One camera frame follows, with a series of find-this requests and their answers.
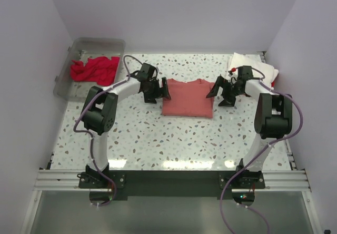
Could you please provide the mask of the salmon pink t shirt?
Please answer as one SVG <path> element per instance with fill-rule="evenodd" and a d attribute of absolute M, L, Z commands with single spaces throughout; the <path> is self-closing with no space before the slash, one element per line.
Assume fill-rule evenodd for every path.
<path fill-rule="evenodd" d="M 213 82 L 203 79 L 190 82 L 168 79 L 167 86 L 171 99 L 163 99 L 162 115 L 213 117 L 214 99 L 206 97 L 214 86 Z"/>

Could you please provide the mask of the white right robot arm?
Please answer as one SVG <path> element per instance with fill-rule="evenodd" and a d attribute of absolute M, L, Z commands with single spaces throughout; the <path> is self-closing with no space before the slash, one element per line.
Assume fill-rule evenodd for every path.
<path fill-rule="evenodd" d="M 237 165 L 235 174 L 225 182 L 232 188 L 248 188 L 262 182 L 264 162 L 276 142 L 292 130 L 292 102 L 283 95 L 273 93 L 264 85 L 265 75 L 247 65 L 229 70 L 230 80 L 218 76 L 207 94 L 213 98 L 222 89 L 223 100 L 219 106 L 234 107 L 236 97 L 246 95 L 257 101 L 254 118 L 254 141 L 244 158 Z"/>

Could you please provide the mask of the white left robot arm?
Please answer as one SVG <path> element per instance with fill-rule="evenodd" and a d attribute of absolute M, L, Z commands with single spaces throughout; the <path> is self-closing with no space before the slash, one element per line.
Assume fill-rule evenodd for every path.
<path fill-rule="evenodd" d="M 115 187 L 110 176 L 107 158 L 108 132 L 113 127 L 117 105 L 129 96 L 143 93 L 144 102 L 155 104 L 157 99 L 170 100 L 167 79 L 157 78 L 156 67 L 143 63 L 141 68 L 117 83 L 106 87 L 90 88 L 74 132 L 87 133 L 90 137 L 89 162 L 85 171 L 78 175 L 80 188 Z"/>

